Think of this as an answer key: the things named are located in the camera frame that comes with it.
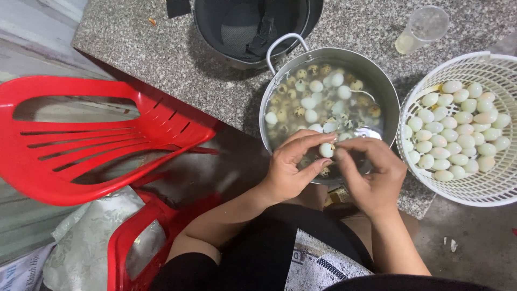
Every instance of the white plastic basket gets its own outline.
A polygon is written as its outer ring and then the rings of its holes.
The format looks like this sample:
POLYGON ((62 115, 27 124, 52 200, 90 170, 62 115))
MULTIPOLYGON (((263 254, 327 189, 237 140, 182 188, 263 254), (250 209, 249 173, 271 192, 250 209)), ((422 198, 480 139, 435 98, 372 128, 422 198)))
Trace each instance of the white plastic basket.
MULTIPOLYGON (((459 105, 448 106, 449 113, 458 112, 459 105)), ((434 192, 461 204, 490 207, 517 201, 517 57, 475 52, 447 61, 424 77, 408 94, 401 110, 397 147, 410 172, 434 192), (408 153, 401 146, 401 130, 407 120, 423 108, 425 94, 438 90, 440 84, 459 80, 464 85, 479 82, 483 91, 496 95, 494 105, 500 113, 511 116, 512 122, 503 129, 511 145, 495 156, 496 164, 489 172, 439 182, 432 170, 423 170, 408 162, 408 153)))

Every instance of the clear plastic cup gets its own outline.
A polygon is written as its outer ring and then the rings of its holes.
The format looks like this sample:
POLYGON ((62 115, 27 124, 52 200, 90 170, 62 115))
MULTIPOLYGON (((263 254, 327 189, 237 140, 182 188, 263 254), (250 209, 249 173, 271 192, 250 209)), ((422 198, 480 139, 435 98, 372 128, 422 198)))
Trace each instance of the clear plastic cup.
POLYGON ((442 38, 449 29, 449 16, 436 6, 423 6, 413 11, 406 28, 395 41, 402 54, 412 53, 426 43, 442 38))

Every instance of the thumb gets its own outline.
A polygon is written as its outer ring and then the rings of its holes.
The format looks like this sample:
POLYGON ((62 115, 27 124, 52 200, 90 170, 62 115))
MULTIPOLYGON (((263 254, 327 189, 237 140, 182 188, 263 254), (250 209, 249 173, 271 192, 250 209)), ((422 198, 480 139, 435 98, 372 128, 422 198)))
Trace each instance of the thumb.
POLYGON ((345 149, 337 148, 335 156, 338 160, 338 167, 350 187, 352 187, 351 184, 355 183, 356 181, 362 181, 362 176, 357 170, 354 159, 352 159, 350 154, 345 149))
POLYGON ((303 182, 311 182, 326 166, 330 165, 332 160, 329 158, 320 158, 310 164, 307 168, 298 172, 297 176, 303 180, 303 182))

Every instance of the speckled granite surface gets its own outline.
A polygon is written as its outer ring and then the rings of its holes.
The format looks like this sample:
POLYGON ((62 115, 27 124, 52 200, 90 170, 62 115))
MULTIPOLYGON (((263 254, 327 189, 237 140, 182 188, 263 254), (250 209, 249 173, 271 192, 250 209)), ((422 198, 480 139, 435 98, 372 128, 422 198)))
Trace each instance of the speckled granite surface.
MULTIPOLYGON (((515 30, 514 0, 324 0, 307 38, 310 48, 346 48, 379 65, 400 98, 428 71, 453 57, 482 51, 515 30), (400 55, 394 41, 410 13, 438 5, 451 25, 438 42, 400 55)), ((164 0, 90 0, 73 46, 252 136, 260 136, 258 109, 271 73, 239 71, 216 62, 200 40, 192 15, 166 16, 164 0), (148 21, 156 20, 156 26, 148 21)), ((279 65, 301 52, 295 49, 279 65)), ((399 207, 422 218, 434 193, 408 175, 399 207)))

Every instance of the red plastic chair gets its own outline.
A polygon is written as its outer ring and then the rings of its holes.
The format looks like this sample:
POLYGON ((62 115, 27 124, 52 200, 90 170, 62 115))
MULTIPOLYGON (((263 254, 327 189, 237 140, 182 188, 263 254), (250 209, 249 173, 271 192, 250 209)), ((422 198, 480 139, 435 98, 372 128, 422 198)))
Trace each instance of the red plastic chair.
POLYGON ((217 119, 156 90, 147 96, 124 82, 31 76, 0 84, 0 176, 20 193, 56 206, 73 206, 105 196, 143 177, 216 134, 217 119), (13 112, 38 96, 82 95, 128 98, 140 116, 103 123, 19 121, 13 112), (174 151, 111 181, 71 181, 115 158, 143 150, 174 151))
MULTIPOLYGON (((163 173, 149 175, 135 181, 131 186, 135 189, 162 177, 163 173)), ((139 189, 135 189, 135 191, 146 205, 122 223, 111 235, 108 242, 107 291, 146 291, 161 266, 165 264, 176 236, 192 220, 221 202, 219 193, 215 193, 176 211, 169 208, 152 193, 139 189), (126 257, 138 235, 154 220, 158 220, 165 232, 165 244, 136 278, 131 279, 126 270, 126 257)))

